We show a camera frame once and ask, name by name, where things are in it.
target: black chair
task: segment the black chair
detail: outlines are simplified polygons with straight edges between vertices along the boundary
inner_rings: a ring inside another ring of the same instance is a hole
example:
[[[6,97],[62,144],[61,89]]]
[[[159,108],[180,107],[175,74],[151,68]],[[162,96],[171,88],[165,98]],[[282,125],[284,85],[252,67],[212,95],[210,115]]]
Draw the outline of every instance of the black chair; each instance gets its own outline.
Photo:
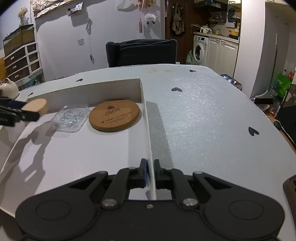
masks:
[[[175,39],[135,39],[122,43],[108,42],[106,53],[109,67],[139,64],[175,64]]]

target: light switch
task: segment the light switch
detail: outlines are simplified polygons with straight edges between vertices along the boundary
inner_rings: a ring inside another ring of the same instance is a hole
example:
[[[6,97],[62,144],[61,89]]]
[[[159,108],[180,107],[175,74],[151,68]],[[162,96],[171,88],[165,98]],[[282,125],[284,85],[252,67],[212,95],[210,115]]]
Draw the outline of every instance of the light switch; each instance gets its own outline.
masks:
[[[80,46],[80,45],[84,45],[84,39],[79,39],[78,40],[78,45]]]

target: cork coaster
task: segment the cork coaster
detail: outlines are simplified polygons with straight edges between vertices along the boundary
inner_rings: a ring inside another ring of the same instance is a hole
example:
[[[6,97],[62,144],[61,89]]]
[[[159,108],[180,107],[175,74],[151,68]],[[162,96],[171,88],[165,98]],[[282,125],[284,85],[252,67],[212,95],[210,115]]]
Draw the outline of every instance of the cork coaster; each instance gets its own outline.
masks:
[[[138,105],[131,100],[106,101],[90,112],[89,123],[98,131],[121,131],[133,125],[139,114]]]
[[[47,108],[47,101],[46,99],[35,99],[27,104],[25,104],[21,110],[27,110],[27,111],[34,111],[38,112],[39,115],[44,115],[47,113],[48,108]]]

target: pot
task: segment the pot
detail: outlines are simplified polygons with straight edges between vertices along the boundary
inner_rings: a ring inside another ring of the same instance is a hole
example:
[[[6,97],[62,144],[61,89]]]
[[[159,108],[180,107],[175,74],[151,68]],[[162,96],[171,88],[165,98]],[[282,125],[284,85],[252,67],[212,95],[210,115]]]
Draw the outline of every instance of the pot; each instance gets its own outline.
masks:
[[[0,81],[0,96],[15,99],[18,95],[19,90],[16,83],[11,81],[9,78],[5,78]]]

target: glass terrarium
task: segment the glass terrarium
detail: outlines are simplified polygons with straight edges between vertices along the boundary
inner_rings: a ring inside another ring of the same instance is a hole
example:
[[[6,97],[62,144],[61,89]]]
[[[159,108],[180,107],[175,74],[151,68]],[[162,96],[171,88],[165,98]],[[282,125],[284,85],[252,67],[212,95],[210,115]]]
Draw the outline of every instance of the glass terrarium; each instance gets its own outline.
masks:
[[[35,42],[34,25],[20,26],[3,40],[5,56],[10,55],[19,47]]]

